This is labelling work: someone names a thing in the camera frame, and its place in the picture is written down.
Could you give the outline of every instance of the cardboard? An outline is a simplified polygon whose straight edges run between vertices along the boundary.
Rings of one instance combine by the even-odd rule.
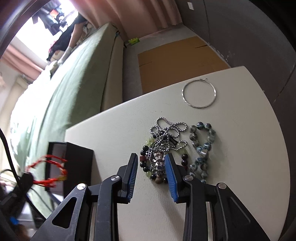
[[[138,60],[143,94],[229,68],[199,37],[142,52]]]

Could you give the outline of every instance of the green bed sheet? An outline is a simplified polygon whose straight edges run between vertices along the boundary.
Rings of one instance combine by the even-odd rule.
[[[66,129],[100,112],[116,32],[112,24],[103,25],[71,53],[51,79],[49,70],[44,70],[20,97],[11,118],[11,144],[22,170],[47,153],[49,142],[64,141]],[[35,179],[44,178],[44,168],[43,163],[32,170]],[[49,204],[44,188],[34,188]],[[51,211],[35,193],[30,196],[48,217]]]

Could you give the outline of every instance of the red string bracelet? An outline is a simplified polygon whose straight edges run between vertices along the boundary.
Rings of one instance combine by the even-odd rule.
[[[49,158],[59,159],[59,160],[61,160],[62,163],[58,163],[56,161],[49,160]],[[66,162],[66,161],[67,161],[66,159],[60,158],[58,156],[45,155],[45,156],[41,157],[41,159],[34,162],[33,164],[27,166],[26,167],[26,172],[29,172],[30,168],[35,168],[35,166],[37,166],[41,162],[47,162],[47,163],[56,165],[61,171],[61,175],[59,175],[58,177],[56,177],[56,178],[48,178],[46,180],[40,180],[40,181],[33,180],[33,184],[36,184],[36,185],[39,185],[39,186],[42,186],[42,187],[54,188],[54,187],[56,187],[56,184],[55,184],[56,182],[65,181],[67,179],[67,170],[64,169],[64,167],[62,166],[62,164],[64,162]]]

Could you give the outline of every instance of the hanging clothes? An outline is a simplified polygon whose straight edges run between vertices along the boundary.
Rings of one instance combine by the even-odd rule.
[[[33,24],[38,22],[38,17],[44,23],[45,28],[47,28],[52,35],[59,32],[60,21],[59,17],[64,16],[62,9],[59,7],[61,5],[59,0],[51,0],[45,4],[41,9],[39,9],[33,16]],[[57,12],[56,17],[51,16],[51,12],[55,10]]]

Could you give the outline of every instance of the blue gripper pad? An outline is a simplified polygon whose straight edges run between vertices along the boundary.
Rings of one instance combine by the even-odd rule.
[[[128,181],[128,190],[129,190],[129,193],[128,193],[128,202],[131,202],[131,199],[133,197],[133,190],[135,188],[137,170],[138,170],[138,162],[135,161],[133,163],[133,167],[132,167],[132,170],[131,170],[131,176],[130,176],[130,179]]]
[[[179,195],[177,190],[177,180],[175,173],[173,171],[172,164],[170,162],[169,155],[165,155],[165,171],[168,178],[168,186],[170,189],[170,195],[173,198],[174,202],[177,202]]]

